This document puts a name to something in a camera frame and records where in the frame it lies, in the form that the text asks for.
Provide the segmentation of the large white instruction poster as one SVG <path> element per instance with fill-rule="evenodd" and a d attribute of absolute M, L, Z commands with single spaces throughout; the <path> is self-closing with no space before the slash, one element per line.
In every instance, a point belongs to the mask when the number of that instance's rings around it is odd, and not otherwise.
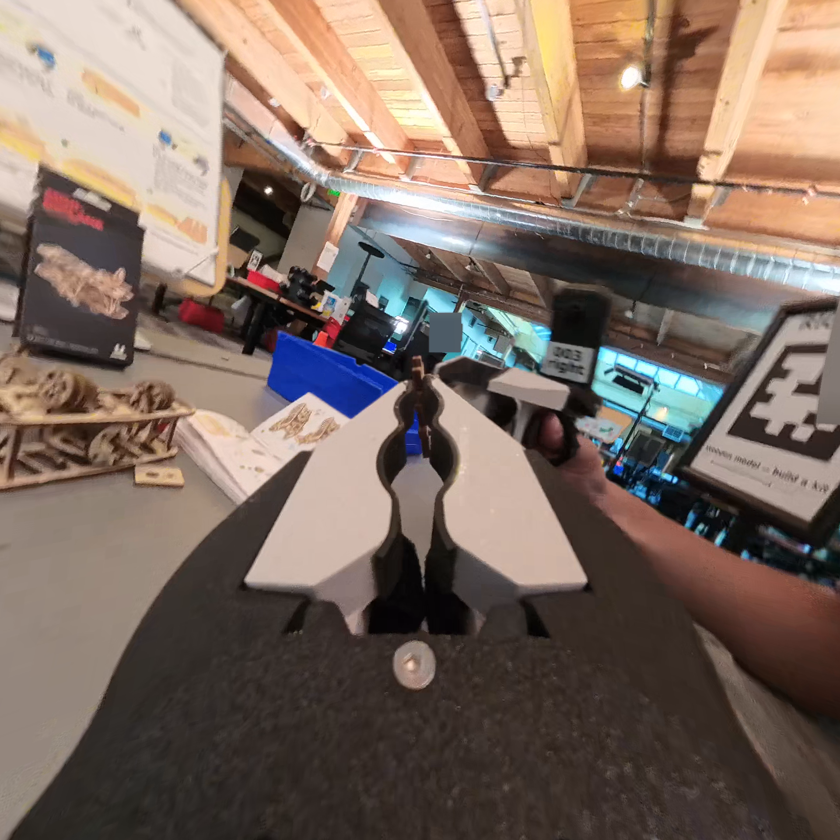
<path fill-rule="evenodd" d="M 2 217 L 44 165 L 138 213 L 147 270 L 212 286 L 223 81 L 174 2 L 2 1 Z"/>

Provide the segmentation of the framed marker sign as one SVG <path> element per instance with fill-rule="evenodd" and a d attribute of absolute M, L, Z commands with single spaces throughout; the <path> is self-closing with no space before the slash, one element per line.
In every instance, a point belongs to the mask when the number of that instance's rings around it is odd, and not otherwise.
<path fill-rule="evenodd" d="M 681 456 L 677 476 L 811 546 L 839 519 L 838 423 L 819 423 L 838 298 L 783 305 Z"/>

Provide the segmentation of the person's beige pants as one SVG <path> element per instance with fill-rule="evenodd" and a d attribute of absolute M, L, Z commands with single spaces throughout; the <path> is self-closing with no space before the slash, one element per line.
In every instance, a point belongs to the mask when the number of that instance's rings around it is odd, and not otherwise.
<path fill-rule="evenodd" d="M 695 625 L 731 708 L 795 816 L 816 839 L 839 838 L 839 722 L 803 711 L 744 670 Z"/>

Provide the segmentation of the black office chair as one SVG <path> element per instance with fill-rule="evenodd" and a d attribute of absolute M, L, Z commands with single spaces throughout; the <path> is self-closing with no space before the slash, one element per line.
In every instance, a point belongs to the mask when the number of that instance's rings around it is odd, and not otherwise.
<path fill-rule="evenodd" d="M 395 331 L 396 321 L 366 301 L 358 302 L 346 319 L 332 350 L 361 364 L 373 364 Z"/>

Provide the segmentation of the wooden model vehicle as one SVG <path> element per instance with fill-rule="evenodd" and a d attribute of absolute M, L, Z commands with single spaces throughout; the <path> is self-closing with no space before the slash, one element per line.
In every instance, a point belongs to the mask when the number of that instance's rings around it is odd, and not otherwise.
<path fill-rule="evenodd" d="M 15 347 L 1 357 L 1 489 L 159 465 L 175 457 L 175 431 L 194 413 L 162 381 L 104 388 Z"/>

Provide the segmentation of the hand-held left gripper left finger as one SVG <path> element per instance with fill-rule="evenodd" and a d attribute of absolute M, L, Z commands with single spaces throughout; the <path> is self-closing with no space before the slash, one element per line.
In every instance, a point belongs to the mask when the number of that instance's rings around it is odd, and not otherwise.
<path fill-rule="evenodd" d="M 405 382 L 307 453 L 247 591 L 333 604 L 353 634 L 422 630 L 422 561 L 393 486 L 413 420 Z"/>

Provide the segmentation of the wooden background table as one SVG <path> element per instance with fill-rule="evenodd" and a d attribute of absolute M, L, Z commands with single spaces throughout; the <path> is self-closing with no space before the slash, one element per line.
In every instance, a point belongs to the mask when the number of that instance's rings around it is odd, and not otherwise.
<path fill-rule="evenodd" d="M 301 331 L 301 337 L 307 340 L 313 340 L 329 320 L 328 317 L 318 311 L 307 309 L 244 278 L 229 278 L 226 280 L 225 286 L 235 288 L 238 292 L 244 294 L 248 300 L 243 324 L 239 332 L 239 337 L 244 343 L 243 355 L 253 355 L 270 325 L 269 320 L 272 318 L 288 316 L 291 322 L 302 321 L 304 327 Z"/>

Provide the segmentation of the black model kit box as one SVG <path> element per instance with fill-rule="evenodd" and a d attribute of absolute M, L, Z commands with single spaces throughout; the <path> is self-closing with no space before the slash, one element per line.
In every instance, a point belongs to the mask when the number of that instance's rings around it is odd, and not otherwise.
<path fill-rule="evenodd" d="M 40 354 L 133 363 L 144 228 L 132 208 L 40 164 L 14 336 Z"/>

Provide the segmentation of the black machine on table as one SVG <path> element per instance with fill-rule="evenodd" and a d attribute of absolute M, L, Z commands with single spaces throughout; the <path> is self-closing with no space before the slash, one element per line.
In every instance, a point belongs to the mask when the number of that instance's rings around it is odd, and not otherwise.
<path fill-rule="evenodd" d="M 287 283 L 281 296 L 308 310 L 322 305 L 324 295 L 333 292 L 333 286 L 320 280 L 310 271 L 299 266 L 292 266 L 287 273 Z"/>

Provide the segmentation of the red bag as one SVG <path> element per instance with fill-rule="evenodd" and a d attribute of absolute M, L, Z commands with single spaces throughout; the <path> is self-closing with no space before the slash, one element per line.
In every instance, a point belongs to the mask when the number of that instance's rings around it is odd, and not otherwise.
<path fill-rule="evenodd" d="M 210 303 L 185 299 L 177 309 L 177 317 L 187 326 L 213 334 L 222 334 L 226 328 L 224 311 Z"/>

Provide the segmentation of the person's right hand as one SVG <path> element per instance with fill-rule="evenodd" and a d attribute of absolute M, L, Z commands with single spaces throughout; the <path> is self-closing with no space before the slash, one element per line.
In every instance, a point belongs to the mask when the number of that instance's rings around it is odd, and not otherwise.
<path fill-rule="evenodd" d="M 565 422 L 553 413 L 542 414 L 535 449 L 560 471 L 569 487 L 602 507 L 611 485 L 597 447 L 572 422 Z"/>

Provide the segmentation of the silver ventilation duct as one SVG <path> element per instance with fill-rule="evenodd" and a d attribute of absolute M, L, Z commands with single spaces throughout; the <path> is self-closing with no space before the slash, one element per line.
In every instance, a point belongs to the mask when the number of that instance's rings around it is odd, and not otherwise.
<path fill-rule="evenodd" d="M 532 263 L 548 258 L 555 242 L 575 242 L 586 249 L 668 262 L 706 272 L 750 278 L 768 287 L 838 294 L 838 256 L 778 238 L 744 243 L 724 234 L 703 233 L 672 223 L 509 202 L 459 190 L 439 191 L 430 185 L 379 176 L 370 179 L 334 171 L 316 162 L 284 125 L 269 117 L 267 133 L 235 108 L 226 106 L 227 126 L 239 132 L 273 161 L 283 161 L 308 181 L 373 203 L 394 228 L 397 218 L 418 230 L 421 222 L 434 231 L 433 246 L 457 252 L 457 238 L 466 241 L 467 254 L 502 261 L 525 255 Z"/>

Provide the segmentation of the person's right forearm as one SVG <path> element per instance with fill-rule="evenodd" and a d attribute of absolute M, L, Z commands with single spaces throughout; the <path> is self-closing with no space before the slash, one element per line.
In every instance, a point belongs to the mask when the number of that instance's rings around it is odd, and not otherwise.
<path fill-rule="evenodd" d="M 836 591 L 746 561 L 609 482 L 598 507 L 740 666 L 799 707 L 839 717 Z"/>

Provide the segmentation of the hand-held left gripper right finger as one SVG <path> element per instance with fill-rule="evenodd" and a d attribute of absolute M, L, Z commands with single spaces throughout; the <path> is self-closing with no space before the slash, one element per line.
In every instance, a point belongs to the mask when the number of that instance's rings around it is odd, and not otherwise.
<path fill-rule="evenodd" d="M 434 501 L 423 583 L 431 634 L 470 635 L 495 607 L 577 593 L 588 580 L 527 449 L 438 377 Z"/>

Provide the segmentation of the wooden gear piece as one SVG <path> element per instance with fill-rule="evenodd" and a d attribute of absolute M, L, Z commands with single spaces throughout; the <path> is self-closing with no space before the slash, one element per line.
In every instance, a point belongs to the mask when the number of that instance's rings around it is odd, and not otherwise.
<path fill-rule="evenodd" d="M 414 399 L 418 437 L 426 460 L 432 456 L 432 421 L 434 419 L 434 394 L 431 390 L 432 375 L 426 370 L 424 357 L 420 354 L 411 359 L 411 386 Z"/>

